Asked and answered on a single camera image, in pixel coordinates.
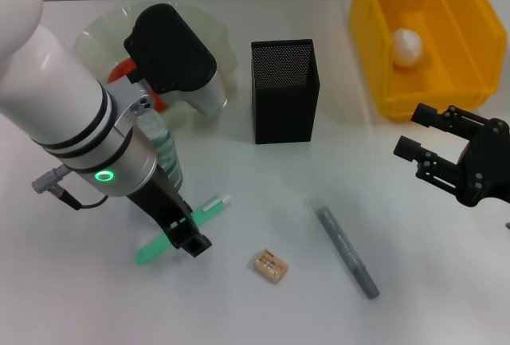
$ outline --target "yellow plastic bin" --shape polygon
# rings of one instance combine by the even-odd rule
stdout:
[[[507,35],[488,0],[352,0],[350,26],[384,116],[411,116],[420,102],[470,110],[497,90]],[[399,28],[422,38],[425,53],[413,68],[393,65]]]

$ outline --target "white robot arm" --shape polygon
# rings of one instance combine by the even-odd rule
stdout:
[[[174,247],[199,255],[210,241],[134,125],[154,103],[147,89],[126,76],[103,87],[38,25],[41,10],[42,0],[0,0],[0,113],[65,165],[46,189],[55,191],[59,177],[74,171],[107,196],[128,196]],[[225,103],[221,95],[208,100]]]

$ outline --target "gray marker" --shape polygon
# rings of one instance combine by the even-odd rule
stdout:
[[[311,200],[310,205],[367,297],[373,299],[379,296],[379,290],[368,274],[367,267],[365,267],[365,264],[359,258],[358,253],[352,248],[351,243],[328,206],[319,199]]]

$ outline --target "black mesh pencil holder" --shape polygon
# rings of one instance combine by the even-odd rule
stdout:
[[[310,142],[319,87],[312,40],[252,42],[255,143]]]

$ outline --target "eraser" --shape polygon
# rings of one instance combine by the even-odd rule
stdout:
[[[288,265],[267,249],[264,249],[264,252],[255,260],[253,267],[273,283],[280,281],[288,269]]]

